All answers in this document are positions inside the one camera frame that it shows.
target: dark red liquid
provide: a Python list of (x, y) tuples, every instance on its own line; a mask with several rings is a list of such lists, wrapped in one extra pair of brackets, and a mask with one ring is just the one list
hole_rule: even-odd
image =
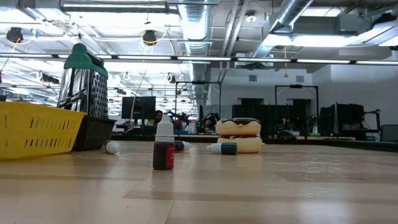
[(174, 142), (154, 143), (155, 170), (170, 170), (174, 168)]

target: bottle label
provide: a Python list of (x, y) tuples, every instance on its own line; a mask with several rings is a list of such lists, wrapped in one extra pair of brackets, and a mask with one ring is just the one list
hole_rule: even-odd
[(174, 144), (166, 147), (166, 169), (174, 168)]

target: stacked donuts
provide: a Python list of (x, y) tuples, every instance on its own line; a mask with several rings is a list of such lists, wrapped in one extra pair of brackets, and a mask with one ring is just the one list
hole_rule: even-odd
[(254, 118), (222, 119), (217, 122), (216, 131), (220, 135), (218, 143), (236, 143), (238, 153), (256, 153), (264, 145), (259, 137), (260, 121)]

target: yellow basket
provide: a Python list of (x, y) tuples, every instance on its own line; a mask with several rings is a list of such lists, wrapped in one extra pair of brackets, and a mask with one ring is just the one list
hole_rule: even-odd
[(84, 113), (0, 102), (0, 159), (20, 159), (69, 152)]

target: ceiling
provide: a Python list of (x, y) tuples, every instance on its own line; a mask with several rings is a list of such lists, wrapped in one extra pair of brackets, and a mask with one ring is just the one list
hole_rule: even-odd
[[(144, 1), (79, 1), (89, 2), (122, 2), (123, 4), (140, 4), (145, 7)], [(230, 18), (234, 0), (223, 0), (218, 5), (211, 7), (210, 37), (211, 46), (208, 55), (219, 56), (223, 48), (224, 37), (227, 33), (228, 21), (238, 20)], [(254, 11), (256, 20), (246, 22), (243, 20), (238, 32), (238, 39), (232, 46), (232, 55), (236, 53), (252, 52), (262, 42), (261, 27), (267, 16), (280, 10), (281, 1), (250, 1), (246, 12)], [(348, 13), (358, 15), (359, 12), (368, 12), (394, 8), (396, 1), (314, 1), (302, 16), (336, 17), (349, 9)], [(176, 14), (161, 13), (119, 13), (119, 12), (64, 12), (40, 11), (35, 14), (16, 7), (2, 7), (0, 4), (0, 52), (15, 53), (42, 53), (42, 54), (70, 54), (75, 43), (84, 43), (88, 50), (97, 55), (186, 55), (181, 18)], [(6, 39), (6, 34), (11, 27), (21, 27), (24, 41), (15, 45)], [(32, 29), (37, 32), (34, 37)], [(154, 30), (159, 40), (153, 47), (142, 43), (142, 35), (145, 30)], [(342, 49), (337, 47), (297, 47), (273, 48), (273, 57), (288, 58), (317, 58), (317, 59), (384, 59), (391, 55), (388, 47), (360, 47)], [(63, 60), (24, 60), (21, 58), (0, 58), (0, 66), (6, 66), (2, 70), (2, 85), (47, 86), (48, 83), (40, 81), (37, 76), (39, 71), (52, 77), (61, 79), (63, 73)], [(176, 80), (190, 81), (190, 66), (187, 63), (128, 63), (106, 62), (105, 67), (109, 72), (108, 86), (120, 88), (137, 88), (141, 78), (141, 90), (137, 96), (157, 96), (159, 108), (171, 110), (174, 107), (175, 84), (166, 80), (168, 74)], [(283, 63), (275, 63), (268, 69), (279, 71), (284, 69)], [(302, 69), (304, 73), (312, 73), (319, 69), (316, 65), (289, 65), (291, 69)], [(218, 72), (211, 72), (211, 79), (216, 80)], [(27, 101), (44, 102), (48, 105), (56, 105), (59, 86), (53, 88), (8, 88), (0, 89), (0, 94), (5, 93), (9, 98), (22, 98)], [(185, 103), (179, 103), (179, 112), (196, 113), (196, 101), (193, 97), (193, 88), (187, 85), (186, 91), (182, 91), (180, 99), (186, 99)], [(127, 95), (134, 96), (135, 90), (127, 90)], [(108, 92), (108, 96), (114, 102), (119, 102), (122, 95), (114, 90)], [(109, 107), (117, 114), (120, 103), (112, 103)]]

